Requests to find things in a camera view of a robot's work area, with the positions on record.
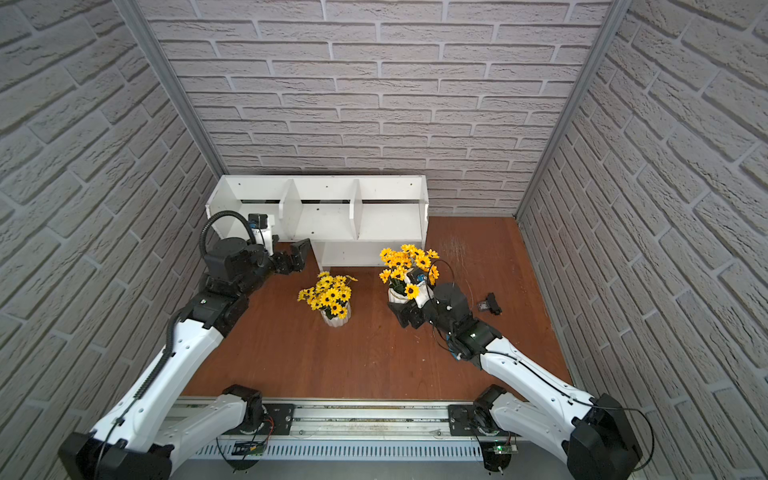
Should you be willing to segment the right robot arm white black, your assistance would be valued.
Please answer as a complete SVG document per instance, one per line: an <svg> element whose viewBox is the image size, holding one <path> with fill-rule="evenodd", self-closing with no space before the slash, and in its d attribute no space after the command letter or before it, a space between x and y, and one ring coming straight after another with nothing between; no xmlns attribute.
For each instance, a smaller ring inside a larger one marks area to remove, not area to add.
<svg viewBox="0 0 768 480"><path fill-rule="evenodd" d="M594 397L524 355L497 329L477 318L453 283L407 285L389 291L398 323L431 325L446 349L498 379L473 404L483 433L518 434L561 460L575 479L627 479L652 459L627 417L630 408L608 394Z"/></svg>

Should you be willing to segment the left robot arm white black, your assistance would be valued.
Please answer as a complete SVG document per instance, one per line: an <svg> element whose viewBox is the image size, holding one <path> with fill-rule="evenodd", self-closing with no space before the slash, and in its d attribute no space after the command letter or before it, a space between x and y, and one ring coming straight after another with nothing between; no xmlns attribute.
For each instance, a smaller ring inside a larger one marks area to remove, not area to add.
<svg viewBox="0 0 768 480"><path fill-rule="evenodd" d="M262 394L225 389L200 413L162 423L204 360L249 307L251 294L275 274L306 266L311 242L274 252L253 223L224 210L204 224L198 248L206 264L199 290L168 320L165 345L122 399L88 433L71 433L58 457L71 479L167 479L198 450L236 429L256 434L268 424Z"/></svg>

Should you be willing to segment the sunflower pot white vase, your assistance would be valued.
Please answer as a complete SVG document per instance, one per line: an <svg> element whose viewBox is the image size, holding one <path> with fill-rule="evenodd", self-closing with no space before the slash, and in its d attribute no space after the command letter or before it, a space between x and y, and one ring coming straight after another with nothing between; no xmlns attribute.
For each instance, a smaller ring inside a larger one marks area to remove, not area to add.
<svg viewBox="0 0 768 480"><path fill-rule="evenodd" d="M351 317L352 284L356 281L350 275L321 272L314 286L298 292L297 301L319 312L328 326L342 327Z"/></svg>
<svg viewBox="0 0 768 480"><path fill-rule="evenodd" d="M427 273L432 291L440 276L437 267L439 254L431 249L422 250L413 244L402 245L399 250L384 248L380 252L380 259L386 268L379 277L388 287L389 302L409 301L405 295L405 274L412 268L418 267Z"/></svg>

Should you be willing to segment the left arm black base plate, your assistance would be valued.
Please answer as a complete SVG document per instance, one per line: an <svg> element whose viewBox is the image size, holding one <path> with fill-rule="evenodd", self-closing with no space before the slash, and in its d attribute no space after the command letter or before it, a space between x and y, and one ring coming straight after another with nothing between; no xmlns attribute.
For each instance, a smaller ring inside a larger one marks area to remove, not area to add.
<svg viewBox="0 0 768 480"><path fill-rule="evenodd" d="M292 428L296 405L293 403L264 403L263 415L258 436L289 436Z"/></svg>

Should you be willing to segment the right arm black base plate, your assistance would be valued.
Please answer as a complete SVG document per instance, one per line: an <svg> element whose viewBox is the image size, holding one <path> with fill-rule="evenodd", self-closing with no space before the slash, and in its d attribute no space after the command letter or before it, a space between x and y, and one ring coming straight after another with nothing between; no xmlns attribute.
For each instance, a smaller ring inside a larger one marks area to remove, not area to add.
<svg viewBox="0 0 768 480"><path fill-rule="evenodd" d="M490 411L473 404L449 404L447 407L450 434L485 438L518 437L513 431L503 430L492 418Z"/></svg>

